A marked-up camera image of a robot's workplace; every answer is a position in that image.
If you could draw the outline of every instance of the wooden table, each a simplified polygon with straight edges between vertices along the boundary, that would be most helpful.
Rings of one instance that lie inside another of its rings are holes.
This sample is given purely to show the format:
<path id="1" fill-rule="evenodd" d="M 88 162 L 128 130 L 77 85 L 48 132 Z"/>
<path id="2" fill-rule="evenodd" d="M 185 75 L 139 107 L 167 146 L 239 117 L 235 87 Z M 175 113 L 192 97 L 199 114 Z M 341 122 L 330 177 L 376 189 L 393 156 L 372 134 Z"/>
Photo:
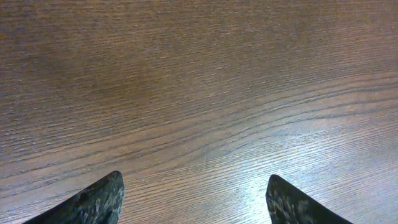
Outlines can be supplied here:
<path id="1" fill-rule="evenodd" d="M 119 223 L 398 222 L 396 1 L 0 2 L 0 223 L 112 170 Z"/>

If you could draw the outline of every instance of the wooden surface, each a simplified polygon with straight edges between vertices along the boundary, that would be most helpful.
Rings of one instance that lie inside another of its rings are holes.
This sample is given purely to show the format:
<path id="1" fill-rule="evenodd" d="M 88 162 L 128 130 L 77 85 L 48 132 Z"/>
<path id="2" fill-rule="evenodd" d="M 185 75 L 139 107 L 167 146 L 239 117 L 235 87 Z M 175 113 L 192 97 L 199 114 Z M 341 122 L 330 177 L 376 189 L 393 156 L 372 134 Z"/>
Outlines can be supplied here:
<path id="1" fill-rule="evenodd" d="M 112 170 L 120 223 L 398 222 L 396 1 L 1 1 L 0 223 Z"/>

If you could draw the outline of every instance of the wood grain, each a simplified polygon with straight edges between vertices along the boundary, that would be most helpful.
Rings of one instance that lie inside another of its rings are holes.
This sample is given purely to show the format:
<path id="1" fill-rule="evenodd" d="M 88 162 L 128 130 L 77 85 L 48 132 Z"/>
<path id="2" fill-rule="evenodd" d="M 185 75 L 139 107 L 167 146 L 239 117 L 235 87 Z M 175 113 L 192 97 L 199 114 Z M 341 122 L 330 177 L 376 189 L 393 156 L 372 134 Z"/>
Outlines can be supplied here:
<path id="1" fill-rule="evenodd" d="M 0 223 L 112 170 L 120 223 L 398 221 L 394 1 L 1 1 Z"/>

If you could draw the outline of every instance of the brown wood tabletop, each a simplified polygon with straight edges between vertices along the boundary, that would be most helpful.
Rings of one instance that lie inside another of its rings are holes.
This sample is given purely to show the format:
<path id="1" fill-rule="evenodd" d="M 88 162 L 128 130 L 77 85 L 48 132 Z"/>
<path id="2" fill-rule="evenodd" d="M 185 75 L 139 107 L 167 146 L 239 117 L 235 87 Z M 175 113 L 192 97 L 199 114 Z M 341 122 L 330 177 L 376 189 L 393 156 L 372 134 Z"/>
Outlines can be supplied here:
<path id="1" fill-rule="evenodd" d="M 113 170 L 122 224 L 398 222 L 396 1 L 3 0 L 0 51 L 0 223 Z"/>

